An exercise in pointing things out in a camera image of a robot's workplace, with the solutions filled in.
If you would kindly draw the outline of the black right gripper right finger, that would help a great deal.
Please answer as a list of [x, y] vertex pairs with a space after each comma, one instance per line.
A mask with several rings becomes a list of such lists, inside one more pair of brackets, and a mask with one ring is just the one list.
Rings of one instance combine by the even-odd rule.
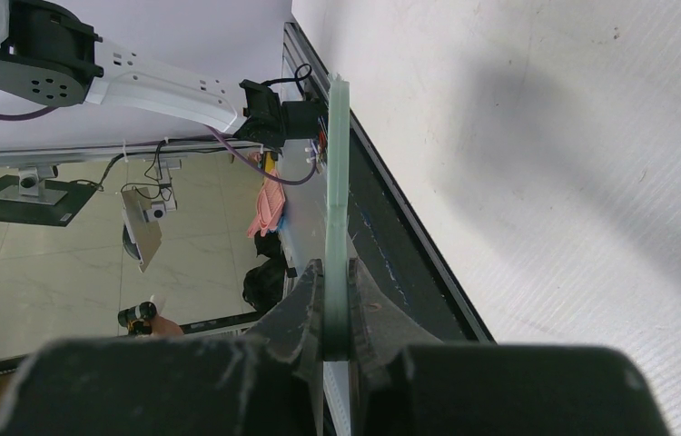
[[656, 400], [622, 352], [444, 342], [349, 265], [355, 435], [653, 435]]

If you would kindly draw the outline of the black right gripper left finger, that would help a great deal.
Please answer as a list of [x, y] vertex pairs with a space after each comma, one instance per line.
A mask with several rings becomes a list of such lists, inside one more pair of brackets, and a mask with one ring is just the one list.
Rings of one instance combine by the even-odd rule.
[[320, 260], [236, 337], [68, 339], [25, 358], [0, 435], [320, 435]]

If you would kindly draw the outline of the green hand brush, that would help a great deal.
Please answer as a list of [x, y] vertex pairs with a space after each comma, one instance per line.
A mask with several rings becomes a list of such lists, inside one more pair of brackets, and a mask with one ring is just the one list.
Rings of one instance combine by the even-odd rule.
[[330, 81], [326, 165], [326, 229], [323, 259], [322, 348], [327, 362], [344, 361], [350, 348], [348, 297], [348, 201], [350, 175], [350, 83]]

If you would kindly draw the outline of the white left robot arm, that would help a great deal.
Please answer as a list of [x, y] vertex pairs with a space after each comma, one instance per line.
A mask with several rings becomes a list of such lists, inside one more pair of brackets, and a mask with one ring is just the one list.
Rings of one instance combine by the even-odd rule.
[[282, 101], [274, 84], [226, 84], [104, 39], [60, 5], [0, 1], [0, 91], [44, 114], [85, 103], [132, 107], [271, 149], [318, 137], [326, 104]]

